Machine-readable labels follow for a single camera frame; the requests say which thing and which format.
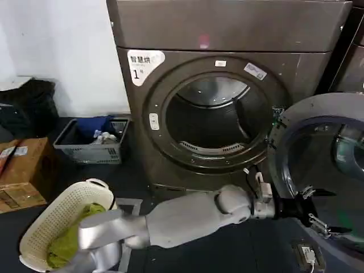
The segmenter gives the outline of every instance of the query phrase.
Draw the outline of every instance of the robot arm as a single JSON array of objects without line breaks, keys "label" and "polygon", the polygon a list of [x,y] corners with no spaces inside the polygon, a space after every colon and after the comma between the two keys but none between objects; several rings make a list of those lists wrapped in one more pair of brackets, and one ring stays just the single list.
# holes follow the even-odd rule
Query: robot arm
[{"label": "robot arm", "polygon": [[216,192],[196,192],[165,201],[146,216],[111,210],[83,220],[78,231],[79,248],[95,249],[120,240],[134,249],[175,247],[246,221],[251,208],[248,194],[228,185]]},{"label": "robot arm", "polygon": [[240,187],[227,185],[218,191],[196,192],[157,205],[146,216],[110,210],[84,219],[78,230],[79,251],[56,273],[106,271],[121,258],[118,241],[132,249],[147,246],[175,247],[214,233],[219,228],[240,224],[249,218],[298,218],[326,238],[348,229],[329,227],[317,218],[312,196],[332,196],[323,189],[305,188],[294,199],[279,198],[257,172],[257,198]]}]

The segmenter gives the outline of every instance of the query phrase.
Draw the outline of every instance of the cable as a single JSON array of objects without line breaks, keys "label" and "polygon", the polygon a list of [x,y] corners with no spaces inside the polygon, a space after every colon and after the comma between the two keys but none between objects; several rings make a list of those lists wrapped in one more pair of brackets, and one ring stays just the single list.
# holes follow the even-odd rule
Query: cable
[{"label": "cable", "polygon": [[313,270],[315,270],[315,262],[311,262],[311,271],[310,271],[310,273],[313,273]]},{"label": "cable", "polygon": [[[257,166],[257,165],[253,165],[253,166],[251,166],[250,168],[252,168],[252,167],[255,167],[256,171],[257,171],[257,172],[259,172],[259,169],[258,169],[258,166]],[[246,182],[247,182],[247,184],[248,184],[248,186],[249,186],[250,190],[251,190],[251,191],[252,191],[252,193],[254,194],[255,198],[256,198],[256,199],[258,199],[258,194],[257,194],[257,192],[254,190],[253,186],[252,186],[252,185],[250,184],[250,182],[249,182],[249,177],[248,177],[248,174],[250,173],[249,169],[244,168],[244,173],[245,173],[245,178],[246,178],[245,180],[246,180]]]}]

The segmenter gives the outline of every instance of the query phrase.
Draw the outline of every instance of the floor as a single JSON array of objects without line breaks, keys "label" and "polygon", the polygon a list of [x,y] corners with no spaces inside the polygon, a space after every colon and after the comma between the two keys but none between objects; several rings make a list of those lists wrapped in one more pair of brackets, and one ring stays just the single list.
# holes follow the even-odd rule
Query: floor
[{"label": "floor", "polygon": [[[66,122],[63,120],[58,125],[54,135],[50,136],[51,139]],[[106,181],[116,197],[142,199],[140,213],[148,213],[158,200],[149,191],[148,180],[139,161],[138,150],[132,142],[132,135],[130,139],[132,153],[119,166],[78,166],[61,155],[62,171],[53,198],[72,183],[96,177]],[[17,273],[32,272],[19,262],[18,245],[22,234],[45,207],[0,215],[3,268],[11,268]],[[298,241],[310,241],[310,238],[293,220],[252,220],[224,227],[213,235],[173,249],[153,246],[145,250],[133,250],[128,272],[301,272],[292,249],[292,244]],[[329,253],[323,253],[326,260],[325,272],[357,273]]]}]

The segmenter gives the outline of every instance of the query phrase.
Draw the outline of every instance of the front-loading dryer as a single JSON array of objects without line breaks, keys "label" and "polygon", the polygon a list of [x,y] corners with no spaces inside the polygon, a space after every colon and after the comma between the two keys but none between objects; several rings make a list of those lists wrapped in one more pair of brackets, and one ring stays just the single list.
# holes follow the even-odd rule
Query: front-loading dryer
[{"label": "front-loading dryer", "polygon": [[150,182],[245,187],[278,116],[312,96],[345,1],[116,1],[110,19]]}]

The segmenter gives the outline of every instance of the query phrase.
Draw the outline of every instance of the green towel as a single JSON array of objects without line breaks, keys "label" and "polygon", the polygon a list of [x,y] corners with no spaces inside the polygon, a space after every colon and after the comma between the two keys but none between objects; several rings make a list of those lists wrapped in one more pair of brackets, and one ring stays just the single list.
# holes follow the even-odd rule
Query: green towel
[{"label": "green towel", "polygon": [[72,226],[49,245],[47,251],[48,265],[52,268],[65,266],[78,249],[77,232],[79,223],[87,216],[105,211],[105,208],[99,204],[87,205]]}]

